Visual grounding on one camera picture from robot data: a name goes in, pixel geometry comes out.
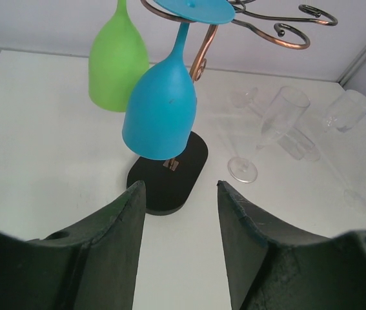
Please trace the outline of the green plastic wine glass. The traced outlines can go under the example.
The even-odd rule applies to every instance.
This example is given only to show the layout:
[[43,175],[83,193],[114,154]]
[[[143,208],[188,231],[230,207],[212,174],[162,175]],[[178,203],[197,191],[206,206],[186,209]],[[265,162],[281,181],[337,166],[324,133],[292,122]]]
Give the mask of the green plastic wine glass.
[[88,95],[102,109],[124,112],[141,76],[148,70],[148,52],[133,24],[126,1],[97,34],[88,59]]

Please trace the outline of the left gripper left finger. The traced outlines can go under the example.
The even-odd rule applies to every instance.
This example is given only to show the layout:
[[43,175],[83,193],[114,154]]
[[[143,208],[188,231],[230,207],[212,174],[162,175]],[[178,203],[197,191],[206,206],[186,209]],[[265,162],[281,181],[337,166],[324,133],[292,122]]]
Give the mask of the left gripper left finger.
[[0,232],[0,309],[131,309],[145,209],[137,181],[45,239]]

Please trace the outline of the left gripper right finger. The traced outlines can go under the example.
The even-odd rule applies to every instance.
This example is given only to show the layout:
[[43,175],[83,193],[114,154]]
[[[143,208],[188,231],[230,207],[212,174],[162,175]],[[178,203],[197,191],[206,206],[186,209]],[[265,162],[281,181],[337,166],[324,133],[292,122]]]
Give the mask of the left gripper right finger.
[[366,309],[366,230],[326,238],[217,188],[233,309]]

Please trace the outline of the copper wire wine glass rack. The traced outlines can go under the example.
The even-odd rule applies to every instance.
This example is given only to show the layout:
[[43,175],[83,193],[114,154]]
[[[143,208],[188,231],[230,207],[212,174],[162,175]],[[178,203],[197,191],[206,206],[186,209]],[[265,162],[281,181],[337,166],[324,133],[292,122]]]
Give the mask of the copper wire wine glass rack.
[[[228,1],[235,11],[230,23],[241,25],[236,14],[246,14],[244,1]],[[138,156],[130,169],[127,185],[145,184],[149,214],[164,216],[178,211],[189,197],[208,157],[204,140],[191,130],[185,150],[169,160],[149,160]]]

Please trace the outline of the clear flute near right arm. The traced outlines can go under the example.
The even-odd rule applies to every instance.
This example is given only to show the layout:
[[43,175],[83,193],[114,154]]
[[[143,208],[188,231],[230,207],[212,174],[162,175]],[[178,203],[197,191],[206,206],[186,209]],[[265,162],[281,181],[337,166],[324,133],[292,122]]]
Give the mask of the clear flute near right arm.
[[337,168],[327,155],[322,156],[334,177],[340,182],[343,187],[343,200],[352,210],[359,214],[366,213],[366,199],[357,191],[356,187],[349,179]]

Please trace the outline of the blue plastic wine glass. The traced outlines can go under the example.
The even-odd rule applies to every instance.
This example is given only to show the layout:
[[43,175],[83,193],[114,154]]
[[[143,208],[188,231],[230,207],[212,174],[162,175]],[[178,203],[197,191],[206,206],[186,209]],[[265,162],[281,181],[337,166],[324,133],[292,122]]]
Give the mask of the blue plastic wine glass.
[[[186,148],[196,117],[194,82],[207,64],[205,55],[219,25],[231,22],[235,11],[228,1],[158,1],[152,13],[180,23],[171,53],[148,69],[137,82],[128,100],[122,138],[138,156],[149,160],[169,160]],[[183,52],[189,25],[208,24],[208,31],[190,69]]]

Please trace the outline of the clear champagne flute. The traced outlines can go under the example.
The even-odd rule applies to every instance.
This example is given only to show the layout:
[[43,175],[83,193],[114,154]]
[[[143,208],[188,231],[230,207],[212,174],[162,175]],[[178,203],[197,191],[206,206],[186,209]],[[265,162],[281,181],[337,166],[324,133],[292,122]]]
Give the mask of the clear champagne flute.
[[259,135],[251,155],[247,158],[237,156],[229,160],[227,167],[230,175],[242,183],[256,181],[258,170],[252,162],[255,155],[267,145],[275,144],[284,137],[309,106],[310,100],[303,91],[290,86],[281,87],[263,114]]

